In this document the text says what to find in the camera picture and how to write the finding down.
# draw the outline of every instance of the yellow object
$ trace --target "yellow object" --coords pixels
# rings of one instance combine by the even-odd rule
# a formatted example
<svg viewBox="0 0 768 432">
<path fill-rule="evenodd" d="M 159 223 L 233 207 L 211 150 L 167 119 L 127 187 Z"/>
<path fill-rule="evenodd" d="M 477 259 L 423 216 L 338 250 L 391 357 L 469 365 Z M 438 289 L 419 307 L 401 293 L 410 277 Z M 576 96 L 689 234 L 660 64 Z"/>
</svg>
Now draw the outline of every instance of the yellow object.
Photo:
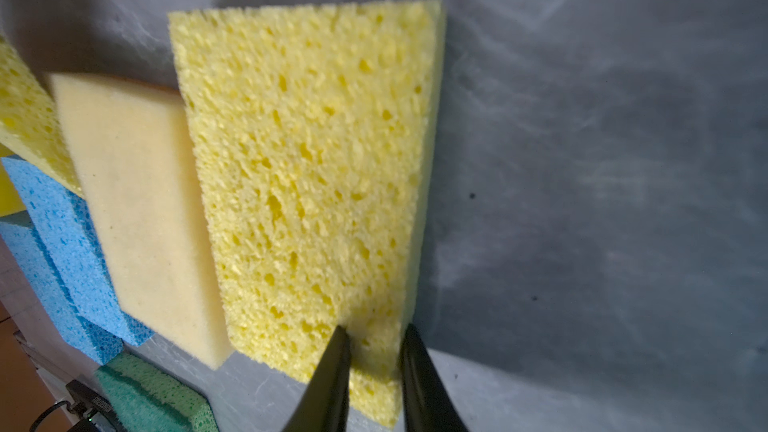
<svg viewBox="0 0 768 432">
<path fill-rule="evenodd" d="M 178 92 L 53 74 L 120 307 L 211 368 L 232 352 Z"/>
<path fill-rule="evenodd" d="M 0 37 L 0 142 L 75 194 L 83 196 L 51 97 Z"/>
<path fill-rule="evenodd" d="M 0 157 L 8 157 L 12 155 L 13 150 L 0 144 Z M 13 182 L 11 182 L 11 178 L 8 177 L 5 167 L 3 167 L 0 162 L 0 217 L 10 216 L 11 214 L 26 209 L 24 202 L 22 202 L 22 198 L 18 196 L 18 192 L 16 192 Z"/>
<path fill-rule="evenodd" d="M 444 34 L 440 0 L 170 15 L 232 344 L 307 382 L 345 326 L 351 405 L 389 426 Z"/>
</svg>

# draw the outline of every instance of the cellulose sponge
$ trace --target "cellulose sponge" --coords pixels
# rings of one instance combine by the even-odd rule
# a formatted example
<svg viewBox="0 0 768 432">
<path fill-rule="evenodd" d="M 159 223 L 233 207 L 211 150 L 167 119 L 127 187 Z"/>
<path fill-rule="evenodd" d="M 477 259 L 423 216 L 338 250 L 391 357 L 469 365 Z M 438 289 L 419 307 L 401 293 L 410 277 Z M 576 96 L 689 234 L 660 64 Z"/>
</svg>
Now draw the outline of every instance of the cellulose sponge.
<svg viewBox="0 0 768 432">
<path fill-rule="evenodd" d="M 230 340 L 307 382 L 343 325 L 351 405 L 389 426 L 444 30 L 440 0 L 170 15 Z"/>
<path fill-rule="evenodd" d="M 85 200 L 18 156 L 2 164 L 83 318 L 141 345 L 152 331 L 120 310 Z"/>
<path fill-rule="evenodd" d="M 99 364 L 120 354 L 123 342 L 119 338 L 78 315 L 29 214 L 19 212 L 0 218 L 0 235 L 67 344 Z"/>
<path fill-rule="evenodd" d="M 123 352 L 96 378 L 128 432 L 217 432 L 208 401 L 135 355 Z"/>
<path fill-rule="evenodd" d="M 0 142 L 82 197 L 53 100 L 1 36 Z"/>
<path fill-rule="evenodd" d="M 0 144 L 0 157 L 8 157 L 12 155 L 13 151 L 11 149 Z M 21 212 L 25 208 L 22 198 L 18 196 L 16 188 L 8 177 L 8 173 L 5 171 L 5 168 L 0 165 L 0 217 L 10 216 L 16 212 Z"/>
<path fill-rule="evenodd" d="M 51 84 L 120 305 L 219 367 L 233 349 L 184 102 L 110 77 L 53 74 Z"/>
</svg>

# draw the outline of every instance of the gray marble surface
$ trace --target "gray marble surface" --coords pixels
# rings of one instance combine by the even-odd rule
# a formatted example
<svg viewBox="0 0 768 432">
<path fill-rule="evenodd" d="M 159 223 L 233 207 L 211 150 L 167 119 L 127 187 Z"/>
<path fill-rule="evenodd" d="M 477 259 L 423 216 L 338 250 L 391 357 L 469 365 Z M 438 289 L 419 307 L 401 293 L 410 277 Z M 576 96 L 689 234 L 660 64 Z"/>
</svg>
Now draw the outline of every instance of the gray marble surface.
<svg viewBox="0 0 768 432">
<path fill-rule="evenodd" d="M 168 11 L 325 1 L 0 0 L 0 26 L 37 72 L 173 86 Z M 445 1 L 414 322 L 469 427 L 768 429 L 768 0 Z M 138 352 L 222 432 L 302 391 Z"/>
</svg>

